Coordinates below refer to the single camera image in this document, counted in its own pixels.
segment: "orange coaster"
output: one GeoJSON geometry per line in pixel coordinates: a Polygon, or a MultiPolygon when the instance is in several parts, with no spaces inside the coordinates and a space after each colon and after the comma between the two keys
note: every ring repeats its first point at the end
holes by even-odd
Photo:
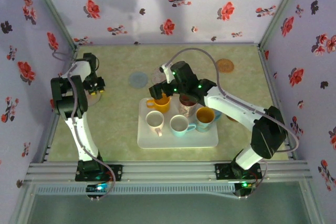
{"type": "Polygon", "coordinates": [[[235,68],[233,62],[228,59],[220,59],[216,62],[216,64],[218,71],[221,73],[231,73],[235,68]]]}
{"type": "Polygon", "coordinates": [[[231,120],[233,122],[238,122],[238,121],[234,120],[233,118],[229,117],[228,115],[226,117],[229,118],[229,120],[231,120]]]}

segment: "mug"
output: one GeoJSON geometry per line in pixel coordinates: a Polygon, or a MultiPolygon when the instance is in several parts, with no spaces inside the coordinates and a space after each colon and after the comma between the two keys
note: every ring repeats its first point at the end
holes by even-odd
{"type": "Polygon", "coordinates": [[[188,131],[192,131],[196,128],[196,124],[189,123],[188,118],[183,115],[175,115],[170,119],[170,129],[174,136],[184,136],[188,131]]]}
{"type": "Polygon", "coordinates": [[[162,127],[164,123],[163,114],[160,111],[151,111],[146,116],[146,123],[152,132],[162,136],[162,127]]]}
{"type": "Polygon", "coordinates": [[[180,95],[179,113],[185,117],[190,117],[196,112],[196,102],[192,102],[186,95],[180,95]]]}
{"type": "Polygon", "coordinates": [[[196,112],[196,130],[198,132],[207,132],[221,115],[220,111],[208,107],[199,108],[196,112]]]}
{"type": "Polygon", "coordinates": [[[170,108],[170,97],[167,97],[166,94],[162,94],[162,98],[159,100],[152,99],[146,101],[147,108],[156,109],[161,113],[166,113],[170,108]]]}

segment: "floral wallpaper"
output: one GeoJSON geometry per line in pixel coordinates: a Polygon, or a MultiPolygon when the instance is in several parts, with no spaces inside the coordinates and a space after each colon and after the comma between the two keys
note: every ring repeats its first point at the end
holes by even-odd
{"type": "Polygon", "coordinates": [[[280,1],[52,0],[74,42],[101,45],[259,43],[280,1]]]}
{"type": "Polygon", "coordinates": [[[326,223],[336,222],[336,0],[291,0],[264,46],[326,223]]]}
{"type": "Polygon", "coordinates": [[[7,224],[29,163],[46,140],[50,80],[65,65],[52,53],[70,55],[71,48],[43,0],[1,0],[0,24],[0,223],[7,224]]]}

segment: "light blue mug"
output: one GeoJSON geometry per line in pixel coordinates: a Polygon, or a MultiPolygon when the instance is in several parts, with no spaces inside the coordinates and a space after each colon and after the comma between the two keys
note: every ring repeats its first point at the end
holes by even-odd
{"type": "Polygon", "coordinates": [[[198,132],[207,132],[216,122],[222,113],[209,107],[199,108],[196,112],[196,130],[198,132]]]}
{"type": "Polygon", "coordinates": [[[183,115],[175,115],[170,119],[170,129],[174,136],[182,137],[188,131],[196,129],[196,124],[189,123],[188,118],[183,115]]]}

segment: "green mottled surface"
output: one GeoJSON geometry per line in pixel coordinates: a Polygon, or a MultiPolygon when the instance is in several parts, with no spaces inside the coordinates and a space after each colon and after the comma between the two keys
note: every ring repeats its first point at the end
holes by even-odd
{"type": "MultiPolygon", "coordinates": [[[[245,148],[251,133],[241,124],[222,116],[218,121],[219,144],[214,148],[143,150],[136,143],[139,101],[150,97],[151,75],[179,50],[190,45],[83,46],[78,57],[91,52],[100,60],[98,75],[105,80],[106,90],[100,101],[89,107],[88,124],[92,138],[105,161],[228,161],[245,148]],[[142,71],[149,77],[145,88],[129,86],[129,75],[142,71]]],[[[215,60],[230,59],[235,69],[221,73],[221,85],[227,92],[252,104],[268,108],[272,105],[263,68],[255,46],[197,45],[215,60]]],[[[186,61],[199,79],[215,81],[211,61],[198,51],[188,51],[176,60],[186,61]]],[[[274,159],[287,159],[276,154],[274,159]]],[[[49,161],[77,161],[78,152],[70,129],[59,120],[49,161]]]]}

